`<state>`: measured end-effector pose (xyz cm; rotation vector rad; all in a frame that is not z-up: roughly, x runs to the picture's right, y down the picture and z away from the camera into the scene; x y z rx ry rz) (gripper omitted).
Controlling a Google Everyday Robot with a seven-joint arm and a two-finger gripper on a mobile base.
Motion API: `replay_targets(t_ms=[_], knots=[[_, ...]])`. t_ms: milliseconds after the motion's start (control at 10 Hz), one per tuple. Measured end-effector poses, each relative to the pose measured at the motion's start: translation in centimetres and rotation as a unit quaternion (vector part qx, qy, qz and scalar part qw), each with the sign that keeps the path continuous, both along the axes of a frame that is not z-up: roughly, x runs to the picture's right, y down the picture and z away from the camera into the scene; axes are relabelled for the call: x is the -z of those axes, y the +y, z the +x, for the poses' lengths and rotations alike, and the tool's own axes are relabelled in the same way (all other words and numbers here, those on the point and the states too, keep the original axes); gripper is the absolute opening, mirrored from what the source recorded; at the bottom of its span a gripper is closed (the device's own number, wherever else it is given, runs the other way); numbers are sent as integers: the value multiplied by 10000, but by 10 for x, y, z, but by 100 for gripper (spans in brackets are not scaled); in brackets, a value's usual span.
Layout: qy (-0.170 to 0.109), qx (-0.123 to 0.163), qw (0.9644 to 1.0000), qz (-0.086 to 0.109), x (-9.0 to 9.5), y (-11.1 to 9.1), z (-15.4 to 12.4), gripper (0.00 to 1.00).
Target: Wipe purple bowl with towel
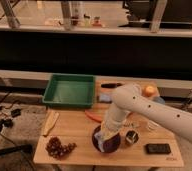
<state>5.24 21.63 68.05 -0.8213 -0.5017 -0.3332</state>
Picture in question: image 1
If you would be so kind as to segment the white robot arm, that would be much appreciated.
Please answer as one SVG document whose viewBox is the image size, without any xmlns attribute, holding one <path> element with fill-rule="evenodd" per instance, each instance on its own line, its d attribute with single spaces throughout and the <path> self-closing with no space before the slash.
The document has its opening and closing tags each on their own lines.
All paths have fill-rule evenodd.
<svg viewBox="0 0 192 171">
<path fill-rule="evenodd" d="M 119 132 L 128 112 L 136 112 L 192 143 L 192 113 L 143 97 L 140 86 L 133 83 L 115 88 L 111 99 L 101 126 L 103 140 Z"/>
</svg>

